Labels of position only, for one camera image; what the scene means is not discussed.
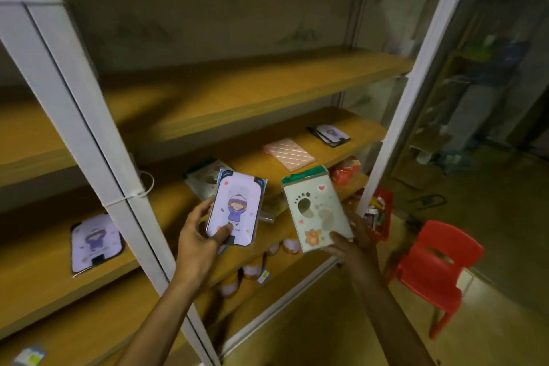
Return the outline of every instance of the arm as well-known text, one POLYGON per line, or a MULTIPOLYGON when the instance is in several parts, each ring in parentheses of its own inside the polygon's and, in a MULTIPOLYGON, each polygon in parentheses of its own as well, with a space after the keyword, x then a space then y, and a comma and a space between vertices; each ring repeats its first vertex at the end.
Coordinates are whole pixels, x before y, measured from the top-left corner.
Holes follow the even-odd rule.
POLYGON ((344 261, 387 362, 390 366, 434 366, 429 352, 381 276, 375 246, 364 220, 347 209, 345 212, 354 223, 351 227, 355 243, 332 231, 330 237, 334 245, 326 250, 344 261))
POLYGON ((215 197, 196 206, 181 230, 174 277, 141 325, 117 366, 160 366, 166 361, 199 287, 214 263, 217 248, 230 235, 230 224, 212 238, 197 230, 215 197))

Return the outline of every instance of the green object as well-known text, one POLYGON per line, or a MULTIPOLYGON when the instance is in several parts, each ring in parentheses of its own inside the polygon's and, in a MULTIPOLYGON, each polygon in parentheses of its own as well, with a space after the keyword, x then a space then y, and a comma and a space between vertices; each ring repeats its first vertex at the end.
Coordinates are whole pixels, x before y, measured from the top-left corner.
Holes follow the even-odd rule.
POLYGON ((318 165, 314 168, 307 169, 306 171, 299 172, 297 174, 292 174, 290 176, 285 176, 282 179, 282 185, 289 184, 290 182, 296 182, 296 181, 302 180, 304 178, 308 178, 309 176, 316 176, 316 175, 320 175, 320 174, 325 174, 327 172, 328 172, 328 170, 326 169, 326 167, 324 165, 318 165))

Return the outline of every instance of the price tag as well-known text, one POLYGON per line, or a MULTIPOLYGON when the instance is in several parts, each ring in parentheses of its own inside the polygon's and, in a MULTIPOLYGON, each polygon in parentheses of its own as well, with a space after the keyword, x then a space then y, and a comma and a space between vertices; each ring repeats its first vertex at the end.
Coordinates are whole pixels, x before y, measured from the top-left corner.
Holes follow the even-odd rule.
POLYGON ((259 276, 259 278, 257 278, 257 282, 259 282, 260 284, 264 283, 269 277, 269 275, 270 275, 269 271, 264 270, 263 273, 259 276))
POLYGON ((19 353, 13 361, 13 364, 16 366, 36 366, 44 359, 44 356, 45 351, 35 347, 28 347, 19 353))

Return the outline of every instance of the white metal post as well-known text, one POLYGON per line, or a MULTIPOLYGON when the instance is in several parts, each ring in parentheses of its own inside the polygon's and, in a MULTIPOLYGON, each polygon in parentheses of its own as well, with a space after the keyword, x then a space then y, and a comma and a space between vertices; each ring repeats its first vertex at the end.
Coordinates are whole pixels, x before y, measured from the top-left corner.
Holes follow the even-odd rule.
MULTIPOLYGON (((62 0, 0 0, 0 38, 137 260, 162 294, 175 259, 106 106, 62 0)), ((194 307, 182 330, 219 365, 194 307)))
POLYGON ((421 50, 415 60, 415 65, 408 76, 408 83, 402 93, 399 105, 396 108, 391 125, 387 131, 387 136, 383 140, 383 145, 379 152, 378 158, 375 161, 374 168, 366 184, 364 193, 356 210, 358 214, 364 214, 368 209, 368 205, 375 189, 378 187, 381 177, 385 172, 387 163, 396 142, 402 132, 402 129, 408 119, 410 110, 412 109, 415 99, 425 81, 431 63, 439 49, 443 36, 448 28, 449 22, 452 19, 454 12, 460 0, 440 0, 436 8, 429 30, 423 41, 421 50))

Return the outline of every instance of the person's right hand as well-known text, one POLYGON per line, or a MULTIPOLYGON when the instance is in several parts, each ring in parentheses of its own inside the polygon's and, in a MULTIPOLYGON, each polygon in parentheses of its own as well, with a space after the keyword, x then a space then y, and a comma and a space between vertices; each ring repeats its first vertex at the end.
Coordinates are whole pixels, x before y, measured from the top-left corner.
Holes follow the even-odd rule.
POLYGON ((351 221, 351 229, 355 236, 354 242, 335 231, 330 232, 334 244, 324 248, 325 251, 340 258, 349 271, 353 282, 368 284, 371 281, 381 281, 379 262, 375 244, 368 235, 366 221, 355 212, 344 208, 351 221))

